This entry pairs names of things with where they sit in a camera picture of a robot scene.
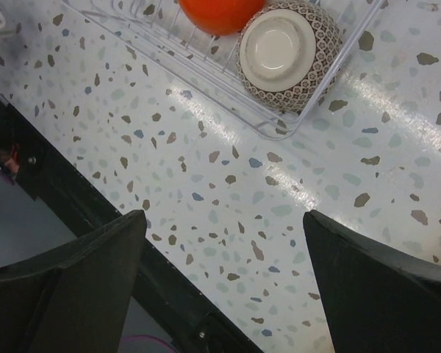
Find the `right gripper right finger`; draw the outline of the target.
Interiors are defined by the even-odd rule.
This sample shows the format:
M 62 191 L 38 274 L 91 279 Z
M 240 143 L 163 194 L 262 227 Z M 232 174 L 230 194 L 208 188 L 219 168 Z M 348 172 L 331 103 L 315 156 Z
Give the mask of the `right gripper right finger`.
M 441 352 L 441 265 L 317 210 L 303 226 L 336 352 Z

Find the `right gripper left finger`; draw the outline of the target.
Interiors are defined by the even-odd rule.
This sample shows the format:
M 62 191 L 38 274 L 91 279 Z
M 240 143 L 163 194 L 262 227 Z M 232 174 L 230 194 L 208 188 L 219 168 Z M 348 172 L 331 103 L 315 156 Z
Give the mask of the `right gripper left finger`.
M 131 211 L 0 268 L 0 352 L 116 352 L 146 236 Z

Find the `patterned round bowl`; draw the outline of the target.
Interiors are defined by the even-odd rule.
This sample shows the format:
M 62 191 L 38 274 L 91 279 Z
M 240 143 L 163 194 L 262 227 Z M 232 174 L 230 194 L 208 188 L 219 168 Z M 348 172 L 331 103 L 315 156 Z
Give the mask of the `patterned round bowl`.
M 238 77 L 260 104 L 280 113 L 301 113 L 342 46 L 329 11 L 309 1 L 274 2 L 240 33 Z

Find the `white wire dish rack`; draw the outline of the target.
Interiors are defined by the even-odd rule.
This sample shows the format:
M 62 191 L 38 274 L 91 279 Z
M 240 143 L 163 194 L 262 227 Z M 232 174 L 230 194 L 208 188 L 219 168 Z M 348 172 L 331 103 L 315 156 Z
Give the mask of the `white wire dish rack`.
M 291 136 L 330 91 L 352 47 L 383 6 L 382 1 L 316 1 L 336 20 L 343 48 L 331 70 L 296 113 L 261 107 L 241 86 L 234 62 L 237 35 L 219 37 L 190 23 L 177 1 L 66 1 L 87 20 L 125 41 L 168 73 L 198 91 L 220 108 L 270 140 Z

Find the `orange round bowl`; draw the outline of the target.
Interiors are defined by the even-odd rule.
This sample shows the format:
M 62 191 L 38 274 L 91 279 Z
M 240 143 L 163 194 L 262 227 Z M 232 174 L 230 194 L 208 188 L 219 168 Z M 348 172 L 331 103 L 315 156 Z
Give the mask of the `orange round bowl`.
M 266 4 L 265 0 L 180 0 L 187 18 L 210 35 L 239 32 Z

